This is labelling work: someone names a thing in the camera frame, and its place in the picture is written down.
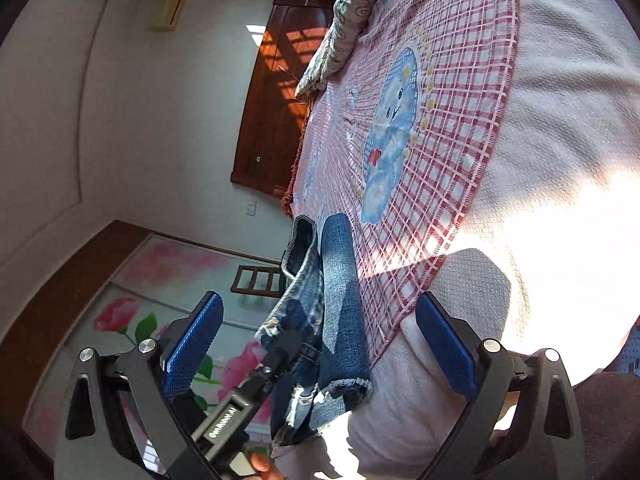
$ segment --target red star print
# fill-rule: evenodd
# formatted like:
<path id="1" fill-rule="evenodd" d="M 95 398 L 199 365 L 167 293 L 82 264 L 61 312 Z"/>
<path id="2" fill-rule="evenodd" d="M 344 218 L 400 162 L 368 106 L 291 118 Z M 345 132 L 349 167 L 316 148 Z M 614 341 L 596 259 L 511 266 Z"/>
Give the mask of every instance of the red star print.
<path id="1" fill-rule="evenodd" d="M 378 159 L 380 158 L 380 155 L 382 155 L 382 152 L 380 151 L 379 148 L 376 148 L 375 150 L 371 150 L 371 153 L 369 153 L 369 156 L 367 157 L 367 162 L 375 166 L 378 163 Z"/>

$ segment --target blue teddy bear print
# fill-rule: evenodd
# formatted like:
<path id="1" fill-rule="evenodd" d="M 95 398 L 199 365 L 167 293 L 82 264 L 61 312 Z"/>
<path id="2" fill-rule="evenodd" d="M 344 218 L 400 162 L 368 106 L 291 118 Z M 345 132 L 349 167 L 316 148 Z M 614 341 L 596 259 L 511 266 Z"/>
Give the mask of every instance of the blue teddy bear print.
<path id="1" fill-rule="evenodd" d="M 362 173 L 360 222 L 377 224 L 400 182 L 417 113 L 417 61 L 409 47 L 394 61 L 367 135 Z"/>

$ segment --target human hand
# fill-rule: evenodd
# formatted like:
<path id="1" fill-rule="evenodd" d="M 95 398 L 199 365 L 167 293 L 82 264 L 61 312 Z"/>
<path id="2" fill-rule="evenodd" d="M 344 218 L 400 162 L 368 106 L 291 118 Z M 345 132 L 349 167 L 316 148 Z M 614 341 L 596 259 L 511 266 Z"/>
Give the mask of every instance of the human hand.
<path id="1" fill-rule="evenodd" d="M 262 480 L 286 480 L 275 464 L 262 453 L 251 453 L 251 455 L 249 455 L 249 462 L 252 467 L 260 473 Z"/>

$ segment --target white wall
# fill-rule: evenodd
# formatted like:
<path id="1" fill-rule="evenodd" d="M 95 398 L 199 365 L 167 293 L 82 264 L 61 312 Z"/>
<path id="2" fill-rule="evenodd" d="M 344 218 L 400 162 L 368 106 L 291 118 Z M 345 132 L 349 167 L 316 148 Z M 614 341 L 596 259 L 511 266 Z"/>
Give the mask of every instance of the white wall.
<path id="1" fill-rule="evenodd" d="M 146 30 L 138 9 L 120 95 L 118 217 L 151 229 L 280 259 L 290 220 L 277 200 L 229 181 L 258 51 L 247 25 L 273 0 L 187 0 L 177 30 Z M 245 204 L 257 200 L 255 217 Z"/>
<path id="2" fill-rule="evenodd" d="M 87 53 L 96 2 L 101 17 Z M 0 64 L 8 62 L 0 70 L 0 338 L 52 273 L 115 218 L 113 103 L 123 31 L 136 0 L 107 0 L 102 10 L 103 2 L 31 0 L 0 47 Z M 83 41 L 82 52 L 62 56 Z M 47 43 L 50 50 L 41 52 Z M 20 157 L 12 159 L 15 153 Z"/>

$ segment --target flower stem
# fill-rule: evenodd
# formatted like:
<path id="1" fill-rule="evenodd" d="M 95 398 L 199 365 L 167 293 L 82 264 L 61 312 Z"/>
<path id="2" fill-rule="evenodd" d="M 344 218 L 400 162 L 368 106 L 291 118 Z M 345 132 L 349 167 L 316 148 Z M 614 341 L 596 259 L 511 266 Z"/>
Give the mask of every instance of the flower stem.
<path id="1" fill-rule="evenodd" d="M 213 379 L 206 379 L 204 377 L 194 377 L 193 380 L 198 381 L 199 383 L 222 384 L 219 381 L 214 381 Z"/>

